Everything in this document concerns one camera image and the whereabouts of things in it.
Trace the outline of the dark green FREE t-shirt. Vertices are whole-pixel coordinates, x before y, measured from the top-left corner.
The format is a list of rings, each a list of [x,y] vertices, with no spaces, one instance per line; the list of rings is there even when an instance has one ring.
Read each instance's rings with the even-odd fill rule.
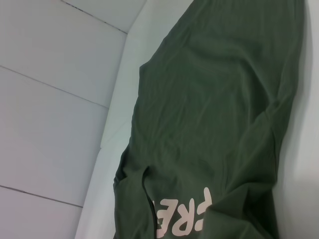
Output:
[[[114,239],[279,239],[305,0],[193,0],[140,67]]]

